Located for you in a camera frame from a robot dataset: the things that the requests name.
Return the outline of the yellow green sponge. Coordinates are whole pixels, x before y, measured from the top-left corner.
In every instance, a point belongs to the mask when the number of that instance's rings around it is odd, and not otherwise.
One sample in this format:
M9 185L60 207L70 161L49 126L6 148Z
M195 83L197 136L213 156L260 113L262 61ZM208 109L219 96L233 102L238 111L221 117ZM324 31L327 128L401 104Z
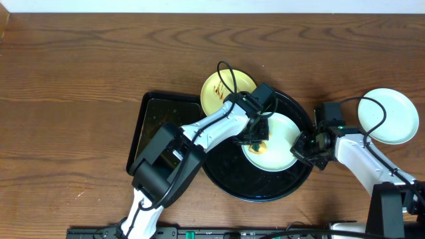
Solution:
M263 154L267 151L267 146L266 144L261 141L260 143L254 143L252 144L249 148L248 148L249 152L253 153L253 154Z

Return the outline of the light blue plate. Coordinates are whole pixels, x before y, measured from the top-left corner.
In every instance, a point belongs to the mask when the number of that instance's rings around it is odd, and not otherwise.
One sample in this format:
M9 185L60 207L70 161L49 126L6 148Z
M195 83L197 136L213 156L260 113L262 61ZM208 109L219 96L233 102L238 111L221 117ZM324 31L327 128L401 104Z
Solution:
M242 151L251 164L263 171L289 169L297 161L290 149L300 130L289 117L279 113L268 118L268 127L269 140L262 141L257 151L253 145L243 145Z
M358 118L365 131L376 127L369 137L390 145L410 141L419 128L414 104L404 94L389 88L366 93L359 102Z

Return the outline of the yellow plate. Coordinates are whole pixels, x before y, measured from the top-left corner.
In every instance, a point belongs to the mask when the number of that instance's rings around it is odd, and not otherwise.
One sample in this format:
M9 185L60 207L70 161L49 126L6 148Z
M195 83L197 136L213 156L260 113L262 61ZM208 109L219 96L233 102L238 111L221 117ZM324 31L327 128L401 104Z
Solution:
M252 93L256 89L256 83L249 75L233 70L236 77L237 91L245 91ZM219 110L224 99L230 94L230 91L221 82L218 73L210 75L201 90L201 105L206 116L209 116Z

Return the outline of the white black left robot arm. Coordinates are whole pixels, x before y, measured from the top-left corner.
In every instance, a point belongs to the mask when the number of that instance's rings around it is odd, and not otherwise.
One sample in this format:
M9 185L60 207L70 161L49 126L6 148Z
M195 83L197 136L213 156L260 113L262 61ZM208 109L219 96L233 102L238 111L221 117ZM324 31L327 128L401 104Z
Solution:
M134 188L128 217L118 226L118 238L151 238L162 211L188 188L207 153L234 136L244 144L258 142L268 131L264 112L273 93L237 93L214 114L189 125L167 122L133 162L127 165Z

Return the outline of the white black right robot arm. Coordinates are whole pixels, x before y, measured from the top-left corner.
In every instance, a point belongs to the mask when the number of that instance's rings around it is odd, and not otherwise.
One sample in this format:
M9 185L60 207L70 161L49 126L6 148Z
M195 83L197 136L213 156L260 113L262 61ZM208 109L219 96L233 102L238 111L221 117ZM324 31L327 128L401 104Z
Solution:
M291 153L323 170L337 161L348 168L371 195L367 234L385 238L424 235L424 182L399 169L357 127L331 126L296 138Z

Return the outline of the black round tray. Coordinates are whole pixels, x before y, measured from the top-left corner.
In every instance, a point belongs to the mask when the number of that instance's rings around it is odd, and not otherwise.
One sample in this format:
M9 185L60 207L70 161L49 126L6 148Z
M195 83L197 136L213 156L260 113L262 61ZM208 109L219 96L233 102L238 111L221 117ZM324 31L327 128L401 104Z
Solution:
M313 167L296 161L289 169L267 172L255 167L231 138L208 152L203 169L224 192L241 200L267 202L286 197L309 177Z

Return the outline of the black rectangular tray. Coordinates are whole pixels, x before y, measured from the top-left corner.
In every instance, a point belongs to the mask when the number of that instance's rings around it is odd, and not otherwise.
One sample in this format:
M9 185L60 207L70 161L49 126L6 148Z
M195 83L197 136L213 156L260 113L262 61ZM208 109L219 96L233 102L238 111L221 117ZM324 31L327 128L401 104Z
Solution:
M203 116L198 96L169 92L148 92L143 95L137 123L127 160L126 171L157 133L167 122L177 126L199 121Z

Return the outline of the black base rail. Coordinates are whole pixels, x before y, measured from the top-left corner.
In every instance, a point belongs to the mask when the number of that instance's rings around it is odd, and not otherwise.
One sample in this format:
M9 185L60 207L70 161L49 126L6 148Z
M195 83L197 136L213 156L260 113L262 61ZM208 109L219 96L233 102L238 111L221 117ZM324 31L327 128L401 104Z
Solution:
M148 228L145 231L141 229L132 229L130 238L147 238L150 236L155 239L257 239L269 234L276 234L279 230L257 230L257 229L200 229L200 228L175 228L175 227L157 227ZM93 239L93 238L124 238L127 234L122 234L117 226L108 226L104 228L69 228L66 231L66 239Z

